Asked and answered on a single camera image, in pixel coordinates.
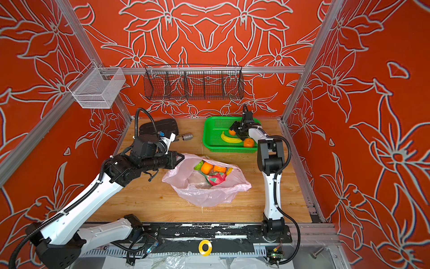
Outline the pink plastic bag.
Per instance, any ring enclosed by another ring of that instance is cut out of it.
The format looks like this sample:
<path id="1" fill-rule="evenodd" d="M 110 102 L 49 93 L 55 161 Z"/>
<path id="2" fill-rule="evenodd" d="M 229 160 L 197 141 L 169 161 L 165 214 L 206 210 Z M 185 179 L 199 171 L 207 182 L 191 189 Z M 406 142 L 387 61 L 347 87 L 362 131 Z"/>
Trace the pink plastic bag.
<path id="1" fill-rule="evenodd" d="M 226 176 L 224 182 L 212 186 L 207 181 L 208 175 L 200 171 L 204 162 L 227 169 L 233 168 L 233 171 Z M 238 166 L 194 154 L 185 154 L 185 159 L 175 169 L 167 171 L 162 181 L 171 185 L 179 197 L 199 207 L 231 203 L 238 193 L 246 192 L 252 187 Z"/>

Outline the small orange tangerine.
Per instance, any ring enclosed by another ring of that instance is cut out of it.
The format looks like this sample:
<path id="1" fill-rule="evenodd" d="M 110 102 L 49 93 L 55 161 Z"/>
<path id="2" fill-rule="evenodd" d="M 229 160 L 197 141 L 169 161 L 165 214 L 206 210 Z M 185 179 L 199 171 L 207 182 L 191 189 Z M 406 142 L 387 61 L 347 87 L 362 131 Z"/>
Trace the small orange tangerine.
<path id="1" fill-rule="evenodd" d="M 223 173 L 225 174 L 227 172 L 227 168 L 226 167 L 219 167 L 219 166 L 214 166 L 213 167 L 213 171 L 216 173 Z"/>

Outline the pink dragon fruit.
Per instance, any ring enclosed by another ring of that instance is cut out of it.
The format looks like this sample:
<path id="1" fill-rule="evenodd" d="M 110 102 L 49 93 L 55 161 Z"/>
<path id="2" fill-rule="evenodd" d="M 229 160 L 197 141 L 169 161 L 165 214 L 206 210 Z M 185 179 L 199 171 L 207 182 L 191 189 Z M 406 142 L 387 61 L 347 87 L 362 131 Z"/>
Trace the pink dragon fruit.
<path id="1" fill-rule="evenodd" d="M 216 186 L 226 180 L 226 174 L 220 172 L 214 172 L 207 176 L 207 181 L 210 185 Z"/>

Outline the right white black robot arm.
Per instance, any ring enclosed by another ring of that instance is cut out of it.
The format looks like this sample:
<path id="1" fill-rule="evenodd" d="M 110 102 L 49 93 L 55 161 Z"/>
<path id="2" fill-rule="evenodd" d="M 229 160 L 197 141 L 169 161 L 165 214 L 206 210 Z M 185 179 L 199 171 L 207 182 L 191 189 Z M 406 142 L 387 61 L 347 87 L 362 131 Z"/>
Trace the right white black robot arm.
<path id="1" fill-rule="evenodd" d="M 289 257 L 284 258 L 278 250 L 268 253 L 266 262 L 270 265 L 284 265 L 293 261 L 299 252 L 301 232 L 297 221 L 282 210 L 281 179 L 282 172 L 292 158 L 291 145 L 284 136 L 267 134 L 260 123 L 255 122 L 253 112 L 243 106 L 242 118 L 230 127 L 241 140 L 252 139 L 257 143 L 257 165 L 263 175 L 265 189 L 265 208 L 263 212 L 262 234 L 269 241 L 282 240 L 286 233 L 285 220 L 290 220 L 297 231 L 297 243 Z"/>

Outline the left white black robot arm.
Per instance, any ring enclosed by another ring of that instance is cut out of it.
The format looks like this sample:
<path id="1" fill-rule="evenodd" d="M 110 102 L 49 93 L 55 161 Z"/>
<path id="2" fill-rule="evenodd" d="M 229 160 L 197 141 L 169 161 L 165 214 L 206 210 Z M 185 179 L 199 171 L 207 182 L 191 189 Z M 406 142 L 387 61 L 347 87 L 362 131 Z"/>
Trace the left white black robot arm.
<path id="1" fill-rule="evenodd" d="M 39 260 L 48 269 L 66 269 L 82 254 L 115 241 L 143 233 L 142 223 L 133 214 L 95 228 L 82 225 L 107 200 L 141 174 L 153 179 L 160 169 L 175 169 L 185 156 L 169 149 L 176 141 L 179 128 L 176 120 L 150 122 L 143 130 L 134 124 L 134 141 L 121 153 L 104 160 L 91 184 L 66 207 L 41 223 L 33 223 L 26 237 L 11 254 L 8 267 L 17 267 L 17 258 L 27 243 L 35 247 Z"/>

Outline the yellow banana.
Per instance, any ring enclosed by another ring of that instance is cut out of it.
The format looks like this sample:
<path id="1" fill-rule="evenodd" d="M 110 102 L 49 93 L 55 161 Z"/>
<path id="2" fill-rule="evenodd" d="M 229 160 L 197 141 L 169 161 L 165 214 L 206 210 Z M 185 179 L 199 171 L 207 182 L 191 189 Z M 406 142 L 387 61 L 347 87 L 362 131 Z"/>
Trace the yellow banana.
<path id="1" fill-rule="evenodd" d="M 234 144 L 237 144 L 237 143 L 242 143 L 242 142 L 243 142 L 243 141 L 242 141 L 241 139 L 239 139 L 239 138 L 233 138 L 233 137 L 228 137 L 228 136 L 226 136 L 224 131 L 221 133 L 221 139 L 222 139 L 224 142 L 226 142 L 226 143 L 234 143 Z"/>

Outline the green plastic basket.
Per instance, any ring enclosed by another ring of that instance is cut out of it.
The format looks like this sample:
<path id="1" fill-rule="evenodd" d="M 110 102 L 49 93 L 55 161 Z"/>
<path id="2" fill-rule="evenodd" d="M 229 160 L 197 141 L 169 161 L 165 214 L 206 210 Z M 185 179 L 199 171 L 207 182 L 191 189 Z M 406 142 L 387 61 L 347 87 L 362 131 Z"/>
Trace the green plastic basket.
<path id="1" fill-rule="evenodd" d="M 203 127 L 203 144 L 211 152 L 221 152 L 221 153 L 255 153 L 258 149 L 258 140 L 265 139 L 265 135 L 262 130 L 257 130 L 256 128 L 251 128 L 249 130 L 249 138 L 255 141 L 255 146 L 253 148 L 245 148 L 242 143 L 226 143 L 221 139 L 221 133 L 224 131 L 225 135 L 228 137 L 238 138 L 237 136 L 231 136 L 228 133 L 231 126 L 235 122 L 241 122 L 241 117 L 209 117 L 204 122 Z"/>

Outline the black plastic tool case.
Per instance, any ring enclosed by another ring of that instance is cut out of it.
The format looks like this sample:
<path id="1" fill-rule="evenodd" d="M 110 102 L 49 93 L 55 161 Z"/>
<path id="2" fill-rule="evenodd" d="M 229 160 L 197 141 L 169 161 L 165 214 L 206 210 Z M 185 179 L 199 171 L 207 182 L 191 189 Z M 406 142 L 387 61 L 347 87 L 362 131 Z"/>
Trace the black plastic tool case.
<path id="1" fill-rule="evenodd" d="M 170 133 L 174 133 L 175 135 L 179 134 L 178 124 L 176 120 L 173 118 L 161 119 L 161 120 L 155 121 L 155 126 L 158 132 L 162 132 L 168 137 L 170 137 Z M 156 134 L 152 122 L 148 122 L 140 125 L 139 135 L 142 135 L 142 134 L 153 134 L 153 135 Z"/>

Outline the yellow tape roll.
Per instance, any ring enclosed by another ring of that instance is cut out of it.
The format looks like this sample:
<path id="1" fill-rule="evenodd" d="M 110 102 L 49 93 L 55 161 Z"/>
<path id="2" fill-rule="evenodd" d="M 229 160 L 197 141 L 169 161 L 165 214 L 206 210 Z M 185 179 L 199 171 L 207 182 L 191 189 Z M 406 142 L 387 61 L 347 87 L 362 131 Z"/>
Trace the yellow tape roll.
<path id="1" fill-rule="evenodd" d="M 211 241 L 204 239 L 199 242 L 198 251 L 203 257 L 207 257 L 212 253 L 213 247 Z"/>

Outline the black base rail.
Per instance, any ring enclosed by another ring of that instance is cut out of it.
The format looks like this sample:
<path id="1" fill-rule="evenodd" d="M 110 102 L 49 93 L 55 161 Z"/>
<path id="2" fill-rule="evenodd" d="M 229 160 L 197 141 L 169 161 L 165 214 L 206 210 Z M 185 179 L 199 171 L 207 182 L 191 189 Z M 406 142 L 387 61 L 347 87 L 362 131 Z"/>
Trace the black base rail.
<path id="1" fill-rule="evenodd" d="M 132 243 L 141 234 L 148 234 L 149 241 L 191 241 L 198 239 L 241 239 L 249 243 L 291 243 L 288 226 L 283 233 L 263 234 L 261 223 L 143 223 L 140 232 L 118 243 Z"/>

